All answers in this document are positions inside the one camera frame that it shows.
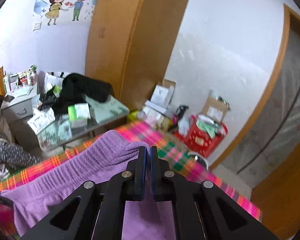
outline blue shirt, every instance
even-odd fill
[[[83,5],[83,1],[77,1],[74,3],[74,10],[80,10]]]

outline cartoon girl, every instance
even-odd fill
[[[50,19],[48,22],[48,26],[50,26],[52,19],[54,19],[53,25],[56,25],[56,20],[57,18],[59,18],[59,10],[68,11],[68,9],[62,9],[61,5],[63,1],[64,0],[50,0],[51,5],[49,11],[45,14],[46,17]]]

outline purple cloth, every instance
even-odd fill
[[[137,158],[140,146],[149,150],[146,143],[129,143],[112,130],[52,171],[13,190],[2,191],[2,196],[14,202],[18,233],[22,236],[49,213],[49,206],[59,204],[83,182],[100,183],[124,171],[128,161]],[[126,203],[122,239],[175,239],[171,204],[154,202],[148,182],[143,201]]]

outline white nightstand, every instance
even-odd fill
[[[33,116],[31,99],[37,95],[37,84],[35,84],[29,95],[20,96],[10,103],[3,101],[1,110],[8,122],[12,135],[26,152],[38,147],[37,136],[27,124]]]

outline wooden wardrobe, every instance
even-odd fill
[[[140,109],[162,81],[188,0],[98,0],[85,75],[112,84],[129,109]]]

